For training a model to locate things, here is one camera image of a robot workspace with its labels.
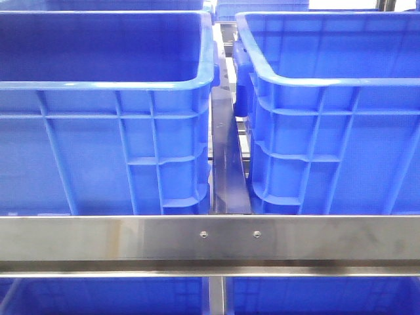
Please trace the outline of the steel divider bar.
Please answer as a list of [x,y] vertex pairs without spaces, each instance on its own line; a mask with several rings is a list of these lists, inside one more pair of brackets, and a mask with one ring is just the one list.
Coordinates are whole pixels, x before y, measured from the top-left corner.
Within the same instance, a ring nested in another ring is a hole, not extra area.
[[218,215],[251,215],[242,151],[225,56],[219,57],[220,85],[211,92],[213,210]]

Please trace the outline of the large blue crate left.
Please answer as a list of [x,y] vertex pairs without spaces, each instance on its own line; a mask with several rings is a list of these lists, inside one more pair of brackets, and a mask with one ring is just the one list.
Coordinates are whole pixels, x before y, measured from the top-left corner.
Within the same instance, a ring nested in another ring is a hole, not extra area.
[[1,214],[204,215],[203,11],[1,13]]

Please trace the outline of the large blue crate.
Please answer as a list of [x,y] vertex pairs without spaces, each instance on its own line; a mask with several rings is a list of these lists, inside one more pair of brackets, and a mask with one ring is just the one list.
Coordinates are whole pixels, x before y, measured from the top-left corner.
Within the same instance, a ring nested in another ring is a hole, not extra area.
[[242,12],[257,214],[419,213],[419,13]]
[[204,215],[203,11],[1,13],[1,214]]

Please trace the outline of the large blue crate right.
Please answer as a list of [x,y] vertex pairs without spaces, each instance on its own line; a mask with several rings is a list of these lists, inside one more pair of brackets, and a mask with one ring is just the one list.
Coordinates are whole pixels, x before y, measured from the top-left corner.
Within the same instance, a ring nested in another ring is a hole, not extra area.
[[419,13],[242,12],[257,214],[419,213]]

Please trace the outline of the lower right blue crate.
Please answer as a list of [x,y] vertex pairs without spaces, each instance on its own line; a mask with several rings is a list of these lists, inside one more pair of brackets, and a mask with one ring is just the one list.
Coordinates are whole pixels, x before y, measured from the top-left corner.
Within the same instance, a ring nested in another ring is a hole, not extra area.
[[228,280],[230,314],[418,314],[416,277]]

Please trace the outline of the rear right blue crate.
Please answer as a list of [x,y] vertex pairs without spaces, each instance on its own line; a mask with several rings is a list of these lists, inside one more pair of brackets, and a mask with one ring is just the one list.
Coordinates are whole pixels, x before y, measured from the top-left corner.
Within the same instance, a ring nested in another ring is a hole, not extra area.
[[216,21],[233,22],[240,12],[307,11],[309,0],[229,0],[217,1]]

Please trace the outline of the rear left blue crate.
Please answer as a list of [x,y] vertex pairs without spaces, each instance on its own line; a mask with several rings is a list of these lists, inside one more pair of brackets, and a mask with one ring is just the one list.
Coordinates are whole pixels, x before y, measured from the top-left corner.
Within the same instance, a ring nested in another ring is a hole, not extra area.
[[2,11],[206,11],[212,1],[50,0],[1,1]]

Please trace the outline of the lower left blue crate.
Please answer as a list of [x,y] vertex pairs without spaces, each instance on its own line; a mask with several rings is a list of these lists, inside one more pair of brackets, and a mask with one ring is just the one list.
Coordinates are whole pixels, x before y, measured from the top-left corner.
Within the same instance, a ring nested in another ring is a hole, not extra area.
[[205,278],[26,278],[2,314],[208,314]]

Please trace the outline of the steel vertical post below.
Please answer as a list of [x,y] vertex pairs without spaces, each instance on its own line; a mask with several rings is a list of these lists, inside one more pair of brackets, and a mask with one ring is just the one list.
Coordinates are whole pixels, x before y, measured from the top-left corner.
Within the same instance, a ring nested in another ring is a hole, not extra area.
[[212,315],[227,314],[226,278],[211,276],[209,278],[209,313]]

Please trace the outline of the stainless steel shelf rail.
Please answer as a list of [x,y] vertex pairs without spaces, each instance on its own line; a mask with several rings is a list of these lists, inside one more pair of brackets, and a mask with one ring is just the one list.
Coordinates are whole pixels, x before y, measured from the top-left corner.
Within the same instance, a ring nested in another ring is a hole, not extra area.
[[8,278],[418,274],[417,216],[1,218]]

